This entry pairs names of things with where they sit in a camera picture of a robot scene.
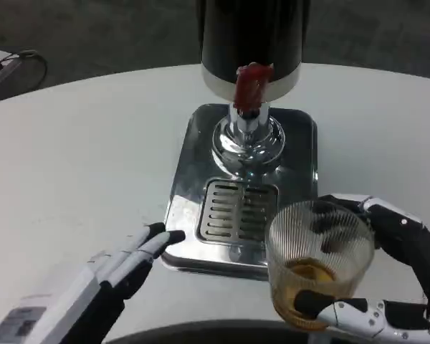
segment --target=white robotic hand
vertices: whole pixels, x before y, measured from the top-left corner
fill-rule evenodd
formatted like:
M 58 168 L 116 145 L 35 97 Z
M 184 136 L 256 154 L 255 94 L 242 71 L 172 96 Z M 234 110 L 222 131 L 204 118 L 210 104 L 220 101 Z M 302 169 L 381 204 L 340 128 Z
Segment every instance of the white robotic hand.
M 395 260 L 412 267 L 427 299 L 427 305 L 388 300 L 341 299 L 302 290 L 295 309 L 319 320 L 379 343 L 430 344 L 430 231 L 416 216 L 372 196 L 332 194 L 320 199 L 351 210 L 374 231 L 376 244 Z M 315 213 L 324 212 L 325 204 Z M 325 231 L 326 223 L 317 223 Z M 340 242 L 329 239 L 323 253 L 339 250 Z
M 57 267 L 1 322 L 0 344 L 101 343 L 153 260 L 184 239 L 183 231 L 151 224 L 112 254 L 98 254 L 75 269 Z

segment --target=ribbed glass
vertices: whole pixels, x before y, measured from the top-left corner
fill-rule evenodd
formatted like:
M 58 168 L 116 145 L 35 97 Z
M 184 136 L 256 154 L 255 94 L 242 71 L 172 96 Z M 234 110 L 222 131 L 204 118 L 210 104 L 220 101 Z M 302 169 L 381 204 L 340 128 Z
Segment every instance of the ribbed glass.
M 293 307 L 300 290 L 351 297 L 374 254 L 371 230 L 352 212 L 324 201 L 296 203 L 274 217 L 266 233 L 272 301 L 287 322 L 322 330 Z

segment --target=tap handle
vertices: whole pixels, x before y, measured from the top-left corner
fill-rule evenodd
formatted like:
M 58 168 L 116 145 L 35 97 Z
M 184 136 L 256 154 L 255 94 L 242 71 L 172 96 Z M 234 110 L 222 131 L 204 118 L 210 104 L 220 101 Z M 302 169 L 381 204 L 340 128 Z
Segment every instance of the tap handle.
M 234 107 L 240 115 L 261 107 L 264 90 L 273 72 L 272 65 L 263 66 L 256 62 L 237 69 Z

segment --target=round table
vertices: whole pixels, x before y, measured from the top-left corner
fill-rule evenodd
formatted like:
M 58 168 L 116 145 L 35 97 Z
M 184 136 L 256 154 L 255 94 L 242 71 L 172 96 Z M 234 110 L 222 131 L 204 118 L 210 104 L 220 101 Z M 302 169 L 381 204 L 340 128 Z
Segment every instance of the round table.
M 187 121 L 210 102 L 224 101 L 204 85 L 199 65 L 97 77 L 0 102 L 0 321 L 52 265 L 82 264 L 143 223 L 163 220 Z M 304 64 L 295 89 L 273 106 L 304 110 L 317 122 L 321 194 L 373 194 L 430 225 L 430 80 Z M 382 251 L 356 294 L 422 296 L 411 269 Z M 156 262 L 107 338 L 239 318 L 279 320 L 266 282 Z

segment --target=label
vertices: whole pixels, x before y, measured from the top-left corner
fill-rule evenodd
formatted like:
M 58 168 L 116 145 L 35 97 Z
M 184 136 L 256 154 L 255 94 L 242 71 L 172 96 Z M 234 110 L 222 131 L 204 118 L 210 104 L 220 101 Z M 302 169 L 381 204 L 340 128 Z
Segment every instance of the label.
M 45 307 L 21 307 L 9 312 L 0 324 L 0 344 L 22 344 L 45 310 Z

